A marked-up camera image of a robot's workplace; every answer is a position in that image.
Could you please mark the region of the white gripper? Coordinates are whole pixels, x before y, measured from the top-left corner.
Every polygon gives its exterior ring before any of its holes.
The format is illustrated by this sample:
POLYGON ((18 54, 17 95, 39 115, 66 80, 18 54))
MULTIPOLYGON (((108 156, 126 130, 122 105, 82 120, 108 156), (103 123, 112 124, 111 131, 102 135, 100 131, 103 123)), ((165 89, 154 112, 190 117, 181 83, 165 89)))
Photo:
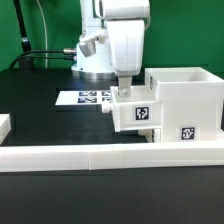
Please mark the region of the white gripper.
POLYGON ((118 92, 129 97, 133 75, 142 66, 145 26, 143 20, 108 21, 107 31, 111 49, 111 61, 118 78, 118 92))

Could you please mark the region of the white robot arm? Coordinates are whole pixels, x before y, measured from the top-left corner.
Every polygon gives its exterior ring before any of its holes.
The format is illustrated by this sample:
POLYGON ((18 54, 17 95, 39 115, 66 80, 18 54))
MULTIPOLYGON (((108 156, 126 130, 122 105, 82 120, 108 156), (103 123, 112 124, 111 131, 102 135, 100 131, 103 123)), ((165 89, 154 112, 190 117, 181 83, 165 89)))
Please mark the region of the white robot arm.
POLYGON ((82 33, 73 72, 89 79, 118 78, 118 94, 129 97, 142 67, 149 0, 80 0, 82 33))

